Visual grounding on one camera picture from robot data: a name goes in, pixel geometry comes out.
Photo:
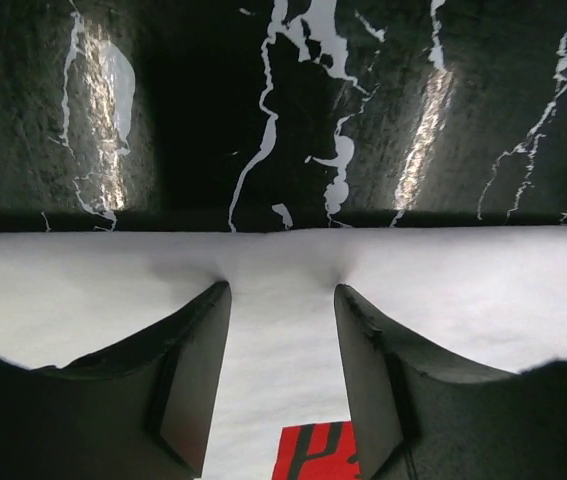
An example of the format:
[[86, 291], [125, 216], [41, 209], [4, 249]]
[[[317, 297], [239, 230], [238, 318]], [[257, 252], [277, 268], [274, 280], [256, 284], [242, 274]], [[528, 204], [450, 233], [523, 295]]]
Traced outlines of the white Coca-Cola t-shirt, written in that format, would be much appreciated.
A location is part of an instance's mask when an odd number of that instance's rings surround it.
[[567, 358], [567, 226], [0, 234], [0, 356], [66, 365], [218, 280], [233, 301], [207, 479], [268, 479], [284, 427], [348, 418], [340, 283], [485, 365]]

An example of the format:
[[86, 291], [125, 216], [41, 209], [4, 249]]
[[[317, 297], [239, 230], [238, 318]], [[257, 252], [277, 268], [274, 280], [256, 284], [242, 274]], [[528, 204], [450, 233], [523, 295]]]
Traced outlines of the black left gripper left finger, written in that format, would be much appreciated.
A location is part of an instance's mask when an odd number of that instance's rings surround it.
[[200, 478], [231, 303], [215, 283], [63, 368], [0, 359], [0, 479]]

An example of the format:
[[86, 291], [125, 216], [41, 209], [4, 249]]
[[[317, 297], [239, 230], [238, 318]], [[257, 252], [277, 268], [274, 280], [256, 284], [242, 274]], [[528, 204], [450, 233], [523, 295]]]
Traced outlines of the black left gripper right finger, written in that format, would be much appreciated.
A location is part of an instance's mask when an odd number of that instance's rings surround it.
[[366, 479], [567, 479], [567, 360], [509, 373], [455, 354], [334, 292]]

